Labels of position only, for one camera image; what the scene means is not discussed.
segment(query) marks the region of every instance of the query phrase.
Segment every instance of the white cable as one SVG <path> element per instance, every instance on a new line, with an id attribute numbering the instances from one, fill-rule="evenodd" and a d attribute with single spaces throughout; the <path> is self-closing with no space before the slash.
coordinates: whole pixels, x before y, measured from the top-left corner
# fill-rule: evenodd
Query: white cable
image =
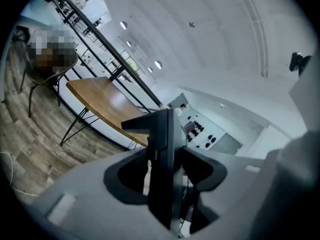
<path id="1" fill-rule="evenodd" d="M 9 186 L 10 186 L 13 190 L 15 190 L 15 191 L 17 191 L 17 192 L 19 192 L 19 193 L 25 194 L 25 195 L 27 195 L 27 196 L 38 197 L 38 196 L 39 196 L 38 194 L 26 193 L 26 192 L 23 192 L 23 191 L 21 191 L 21 190 L 19 190 L 19 189 L 16 189 L 16 188 L 13 187 L 13 186 L 11 186 L 12 181 L 14 180 L 14 160 L 13 160 L 12 156 L 11 156 L 8 152 L 0 152 L 0 154 L 7 154 L 7 155 L 10 157 L 10 161 L 11 161 L 11 179 L 10 179 Z"/>

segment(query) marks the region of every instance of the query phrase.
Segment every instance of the white ceiling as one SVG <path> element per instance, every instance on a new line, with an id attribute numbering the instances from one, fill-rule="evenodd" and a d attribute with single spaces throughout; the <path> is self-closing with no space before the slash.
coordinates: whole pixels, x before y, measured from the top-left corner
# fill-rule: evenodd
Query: white ceiling
<path id="1" fill-rule="evenodd" d="M 171 71 L 228 71 L 291 87 L 298 79 L 288 69 L 291 53 L 311 54 L 316 46 L 316 35 L 291 0 L 105 2 L 121 38 L 148 56 L 143 64 L 155 68 L 154 60 L 162 62 L 163 69 L 152 74 L 156 80 Z"/>

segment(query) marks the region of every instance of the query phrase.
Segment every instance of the wooden floor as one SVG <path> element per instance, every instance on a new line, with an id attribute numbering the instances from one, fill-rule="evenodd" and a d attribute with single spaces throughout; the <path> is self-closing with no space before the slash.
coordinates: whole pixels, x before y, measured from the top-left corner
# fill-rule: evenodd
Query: wooden floor
<path id="1" fill-rule="evenodd" d="M 29 118 L 31 81 L 26 76 L 20 92 L 25 65 L 20 54 L 21 45 L 12 44 L 6 62 L 5 101 L 0 103 L 0 152 L 8 152 L 13 158 L 13 187 L 38 195 L 71 168 L 123 152 L 88 128 L 60 147 L 75 116 L 63 104 L 58 107 L 57 96 L 47 87 L 38 86 L 34 90 Z M 72 132 L 82 126 L 78 122 Z M 10 178 L 10 158 L 6 154 L 0 154 L 0 158 Z M 35 198 L 16 194 L 26 203 Z"/>

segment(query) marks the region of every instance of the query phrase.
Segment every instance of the chair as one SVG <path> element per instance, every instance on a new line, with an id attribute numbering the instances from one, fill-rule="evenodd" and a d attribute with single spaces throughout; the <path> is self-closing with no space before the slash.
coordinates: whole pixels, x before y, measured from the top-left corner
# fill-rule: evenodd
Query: chair
<path id="1" fill-rule="evenodd" d="M 60 79 L 76 65 L 77 61 L 78 54 L 70 43 L 48 43 L 47 48 L 41 50 L 41 54 L 36 54 L 36 49 L 26 49 L 26 67 L 20 92 L 27 74 L 32 81 L 29 94 L 29 117 L 31 116 L 32 93 L 37 86 L 57 86 L 58 106 L 60 107 Z"/>

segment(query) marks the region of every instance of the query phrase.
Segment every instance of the wooden table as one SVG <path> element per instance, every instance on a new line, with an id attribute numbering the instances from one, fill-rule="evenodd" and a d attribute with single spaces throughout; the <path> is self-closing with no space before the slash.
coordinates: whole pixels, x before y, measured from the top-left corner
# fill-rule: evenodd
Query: wooden table
<path id="1" fill-rule="evenodd" d="M 85 108 L 71 124 L 60 143 L 61 146 L 73 136 L 64 140 L 75 123 L 81 119 L 85 113 L 91 111 L 98 119 L 101 119 L 113 129 L 134 142 L 147 147 L 148 135 L 126 132 L 121 127 L 121 122 L 143 116 L 144 114 L 107 77 L 72 80 L 68 81 L 66 86 Z"/>

